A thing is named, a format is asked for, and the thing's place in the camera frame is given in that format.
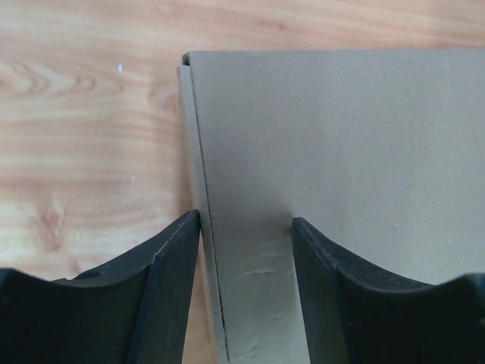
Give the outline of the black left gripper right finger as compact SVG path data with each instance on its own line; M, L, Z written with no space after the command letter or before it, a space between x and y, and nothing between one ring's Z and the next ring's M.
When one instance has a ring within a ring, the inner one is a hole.
M313 363L482 363L484 276L432 285L387 271L303 218L291 227Z

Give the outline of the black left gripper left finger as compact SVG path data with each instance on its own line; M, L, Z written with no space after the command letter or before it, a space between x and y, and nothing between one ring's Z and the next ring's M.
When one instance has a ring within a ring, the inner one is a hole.
M199 250L189 211L73 279L1 270L3 363L179 363Z

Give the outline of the brown cardboard box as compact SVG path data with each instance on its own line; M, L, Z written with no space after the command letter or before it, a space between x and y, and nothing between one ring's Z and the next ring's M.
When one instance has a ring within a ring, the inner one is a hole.
M484 51L189 52L178 69L220 363L313 363L291 227L405 278L484 276Z

